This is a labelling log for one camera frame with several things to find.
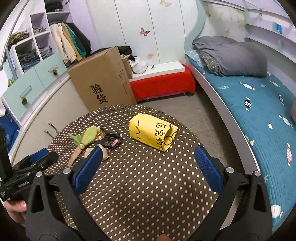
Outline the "left hand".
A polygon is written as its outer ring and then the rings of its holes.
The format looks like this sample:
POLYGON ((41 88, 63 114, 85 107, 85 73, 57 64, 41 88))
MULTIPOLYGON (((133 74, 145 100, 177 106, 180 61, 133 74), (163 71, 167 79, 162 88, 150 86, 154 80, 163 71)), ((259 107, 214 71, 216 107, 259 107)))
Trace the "left hand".
POLYGON ((14 222, 22 226, 25 226, 26 221, 22 216, 22 213, 25 213, 27 211, 27 204, 25 201, 7 200, 3 203, 3 205, 7 213, 9 214, 10 218, 14 222))

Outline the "right hand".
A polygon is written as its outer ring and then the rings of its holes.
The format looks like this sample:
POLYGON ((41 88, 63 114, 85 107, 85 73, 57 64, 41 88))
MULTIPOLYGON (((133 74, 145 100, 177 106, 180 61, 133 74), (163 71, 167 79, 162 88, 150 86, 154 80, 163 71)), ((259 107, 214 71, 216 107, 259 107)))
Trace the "right hand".
POLYGON ((171 239, 167 235, 160 235, 157 241, 171 241, 171 239))

